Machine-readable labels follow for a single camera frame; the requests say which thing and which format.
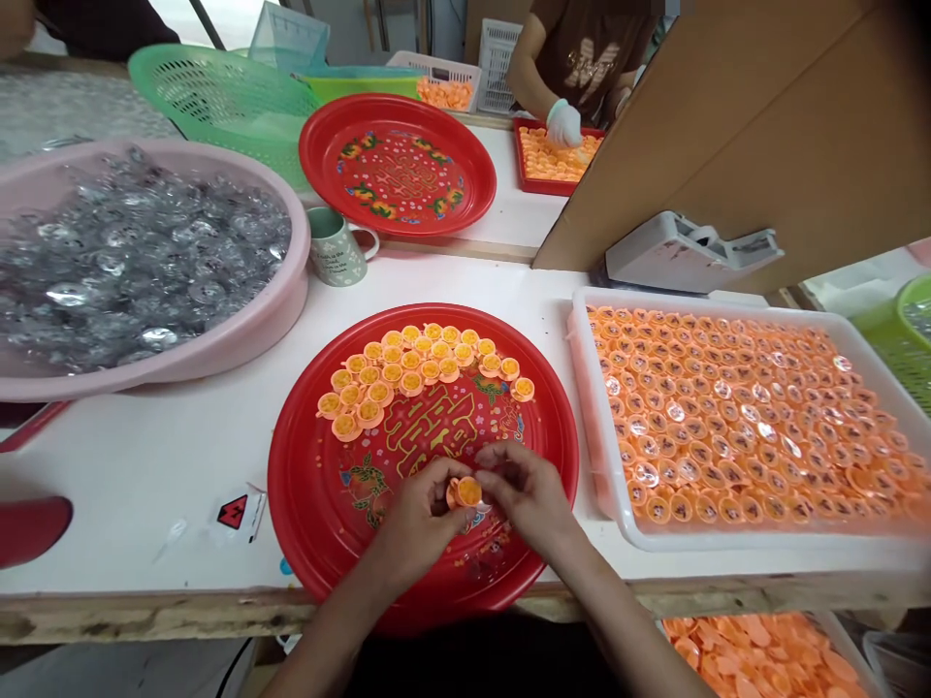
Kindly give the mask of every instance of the green basket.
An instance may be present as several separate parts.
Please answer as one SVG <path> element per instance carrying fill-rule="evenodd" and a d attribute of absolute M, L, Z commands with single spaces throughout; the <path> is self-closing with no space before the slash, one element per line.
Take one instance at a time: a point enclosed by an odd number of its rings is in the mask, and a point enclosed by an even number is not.
<path fill-rule="evenodd" d="M 309 188 L 298 138 L 320 103 L 305 83 L 227 51 L 177 44 L 136 51 L 129 74 L 188 140 L 248 155 Z"/>
<path fill-rule="evenodd" d="M 910 281 L 891 301 L 851 318 L 889 370 L 931 417 L 931 342 L 905 317 L 905 307 L 927 303 L 922 316 L 931 322 L 931 274 Z"/>

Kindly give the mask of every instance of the person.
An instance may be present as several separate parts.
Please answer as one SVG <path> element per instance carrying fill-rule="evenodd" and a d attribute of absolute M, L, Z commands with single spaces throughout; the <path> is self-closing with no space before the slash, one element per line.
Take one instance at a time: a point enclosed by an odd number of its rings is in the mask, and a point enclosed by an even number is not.
<path fill-rule="evenodd" d="M 620 115 L 657 28 L 649 10 L 636 0 L 534 0 L 507 84 L 553 145 L 578 147 L 583 124 Z"/>
<path fill-rule="evenodd" d="M 578 628 L 500 614 L 413 640 L 366 641 L 381 615 L 430 571 L 473 516 L 472 510 L 448 511 L 444 497 L 449 479 L 472 469 L 441 458 L 404 483 L 369 548 L 307 623 L 262 698 L 446 698 L 515 690 L 714 698 L 589 542 L 554 465 L 510 440 L 486 445 L 475 461 L 474 477 L 484 494 L 559 574 L 591 619 L 596 638 L 589 635 L 582 644 Z M 501 623 L 516 623 L 517 629 Z"/>
<path fill-rule="evenodd" d="M 139 48 L 180 42 L 148 0 L 2 0 L 0 60 L 29 46 L 37 19 L 77 58 L 125 63 Z"/>

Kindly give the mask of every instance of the orange pieces in tray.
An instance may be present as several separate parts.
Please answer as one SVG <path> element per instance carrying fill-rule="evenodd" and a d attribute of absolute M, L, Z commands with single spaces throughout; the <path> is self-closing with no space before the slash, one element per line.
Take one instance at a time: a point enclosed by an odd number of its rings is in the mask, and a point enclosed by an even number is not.
<path fill-rule="evenodd" d="M 925 459 L 825 331 L 588 315 L 639 521 L 856 533 L 931 523 Z"/>
<path fill-rule="evenodd" d="M 524 166 L 530 179 L 577 182 L 592 162 L 604 138 L 586 136 L 581 147 L 558 149 L 546 140 L 546 129 L 520 127 Z"/>
<path fill-rule="evenodd" d="M 856 670 L 802 614 L 666 619 L 662 627 L 721 698 L 866 698 Z"/>
<path fill-rule="evenodd" d="M 474 92 L 475 88 L 470 82 L 434 82 L 427 76 L 417 82 L 417 94 L 421 101 L 440 109 L 468 111 Z"/>
<path fill-rule="evenodd" d="M 532 400 L 536 391 L 533 381 L 521 375 L 517 359 L 502 357 L 492 339 L 438 323 L 423 330 L 413 325 L 391 330 L 342 364 L 330 376 L 333 389 L 317 400 L 317 417 L 330 420 L 331 431 L 343 442 L 380 425 L 396 394 L 417 397 L 436 383 L 455 383 L 464 369 L 505 381 L 518 402 Z"/>

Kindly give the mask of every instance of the brown t-shirt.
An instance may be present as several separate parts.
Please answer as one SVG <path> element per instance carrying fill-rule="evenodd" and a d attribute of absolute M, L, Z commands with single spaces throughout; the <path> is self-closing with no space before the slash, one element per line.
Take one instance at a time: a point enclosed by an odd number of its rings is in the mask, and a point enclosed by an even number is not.
<path fill-rule="evenodd" d="M 621 73 L 640 67 L 658 17 L 622 15 L 630 0 L 534 0 L 530 12 L 546 29 L 536 69 L 547 87 L 593 122 Z"/>

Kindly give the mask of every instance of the green bowl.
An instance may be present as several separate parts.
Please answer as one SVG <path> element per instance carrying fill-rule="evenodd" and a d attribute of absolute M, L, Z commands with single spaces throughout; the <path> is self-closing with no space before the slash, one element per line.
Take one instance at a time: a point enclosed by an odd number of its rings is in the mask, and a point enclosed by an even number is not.
<path fill-rule="evenodd" d="M 178 44 L 136 51 L 129 74 L 189 141 L 248 155 L 309 188 L 298 138 L 320 103 L 306 83 L 228 51 Z"/>

